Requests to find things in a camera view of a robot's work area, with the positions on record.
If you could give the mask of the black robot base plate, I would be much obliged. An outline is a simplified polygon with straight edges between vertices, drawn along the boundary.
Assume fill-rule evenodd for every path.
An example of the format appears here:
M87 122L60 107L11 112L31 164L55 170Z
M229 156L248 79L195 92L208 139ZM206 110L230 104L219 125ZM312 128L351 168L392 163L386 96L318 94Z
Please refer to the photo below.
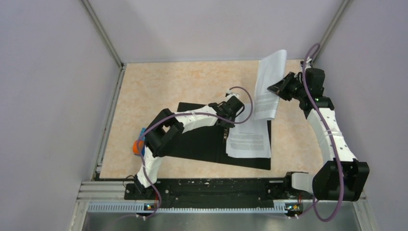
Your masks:
M293 189L283 178L192 178L158 179L144 189L135 180L125 187L124 199L154 201L160 209L273 208L278 200L311 199L311 194Z

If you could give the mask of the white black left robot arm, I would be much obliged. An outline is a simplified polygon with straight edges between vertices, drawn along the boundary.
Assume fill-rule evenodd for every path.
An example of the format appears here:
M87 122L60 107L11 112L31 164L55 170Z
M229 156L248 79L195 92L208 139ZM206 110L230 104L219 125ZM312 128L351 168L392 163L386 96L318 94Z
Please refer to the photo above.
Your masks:
M184 133L200 128L233 128L244 103L234 92L226 94L220 103L209 103L197 109L172 112L163 109L133 145L133 153L141 157L141 168L135 175L136 193L143 199L152 197L158 170L168 148Z

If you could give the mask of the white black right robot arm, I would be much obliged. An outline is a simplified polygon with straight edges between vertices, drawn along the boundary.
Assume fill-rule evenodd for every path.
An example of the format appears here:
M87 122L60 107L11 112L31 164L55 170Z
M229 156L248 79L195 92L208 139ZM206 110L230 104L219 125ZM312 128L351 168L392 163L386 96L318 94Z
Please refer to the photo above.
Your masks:
M316 174L290 172L291 180L283 183L282 192L295 198L301 191L318 200L359 200L370 173L368 163L358 161L346 144L335 116L334 105L323 95L325 72L307 68L306 72L290 72L278 83L268 87L281 99L299 101L299 107L311 125L323 158Z

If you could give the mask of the teal black file folder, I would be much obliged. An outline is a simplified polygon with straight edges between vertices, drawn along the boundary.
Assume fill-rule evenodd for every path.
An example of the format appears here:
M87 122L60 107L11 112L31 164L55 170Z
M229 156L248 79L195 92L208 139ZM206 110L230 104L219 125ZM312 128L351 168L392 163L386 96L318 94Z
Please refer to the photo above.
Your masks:
M178 157L271 170L271 158L234 158L226 152L226 138L229 130L221 126L202 127L187 131L165 146L165 156Z

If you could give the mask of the printed paper sheet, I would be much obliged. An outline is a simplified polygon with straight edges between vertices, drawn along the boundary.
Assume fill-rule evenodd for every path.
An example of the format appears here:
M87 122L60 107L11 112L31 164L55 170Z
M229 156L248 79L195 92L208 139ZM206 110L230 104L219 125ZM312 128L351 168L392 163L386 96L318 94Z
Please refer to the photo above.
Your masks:
M276 109L266 109L262 105L260 112L254 108L250 114L251 105L247 103L244 106L244 112L236 120L248 120L229 130L226 141L227 155L233 158L271 158L268 122L275 118Z
M254 119L274 119L279 105L279 96L268 90L283 80L287 51L279 50L261 59L258 63L254 92Z

